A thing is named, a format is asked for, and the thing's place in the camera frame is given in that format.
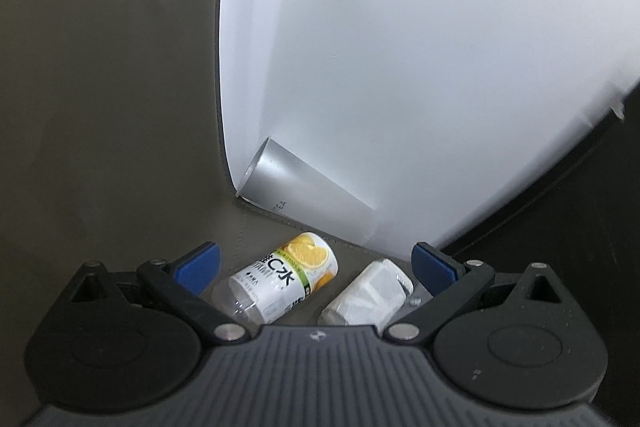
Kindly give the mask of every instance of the metal screw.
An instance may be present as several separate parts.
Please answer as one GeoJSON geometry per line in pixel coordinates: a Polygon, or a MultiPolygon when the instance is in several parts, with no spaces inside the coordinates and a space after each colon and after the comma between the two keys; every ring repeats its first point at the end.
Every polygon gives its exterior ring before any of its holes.
{"type": "Polygon", "coordinates": [[[220,324],[213,330],[213,334],[223,341],[236,341],[244,337],[246,330],[240,324],[220,324]]]}
{"type": "Polygon", "coordinates": [[[418,326],[406,322],[394,324],[388,331],[389,334],[398,341],[410,341],[420,334],[420,328],[418,326]]]}

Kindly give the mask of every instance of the white paper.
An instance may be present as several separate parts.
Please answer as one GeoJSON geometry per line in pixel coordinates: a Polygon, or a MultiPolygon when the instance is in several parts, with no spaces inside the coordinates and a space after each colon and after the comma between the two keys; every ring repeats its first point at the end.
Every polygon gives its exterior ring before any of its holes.
{"type": "Polygon", "coordinates": [[[512,197],[640,76],[640,0],[221,0],[237,184],[277,142],[408,258],[512,197]]]}

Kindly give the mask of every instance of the white label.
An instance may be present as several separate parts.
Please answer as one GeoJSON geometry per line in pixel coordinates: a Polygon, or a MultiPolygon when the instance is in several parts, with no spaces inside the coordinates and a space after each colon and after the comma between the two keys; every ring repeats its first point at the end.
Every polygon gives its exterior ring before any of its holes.
{"type": "Polygon", "coordinates": [[[282,250],[231,277],[254,300],[265,324],[270,324],[311,293],[304,270],[282,250]]]}

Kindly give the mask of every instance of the gray wall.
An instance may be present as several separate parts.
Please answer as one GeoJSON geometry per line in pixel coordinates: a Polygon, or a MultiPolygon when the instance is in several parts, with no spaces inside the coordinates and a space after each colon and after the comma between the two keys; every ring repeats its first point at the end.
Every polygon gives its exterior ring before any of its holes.
{"type": "Polygon", "coordinates": [[[24,344],[83,260],[132,269],[214,230],[235,241],[215,13],[216,0],[0,0],[0,425],[37,407],[24,344]]]}

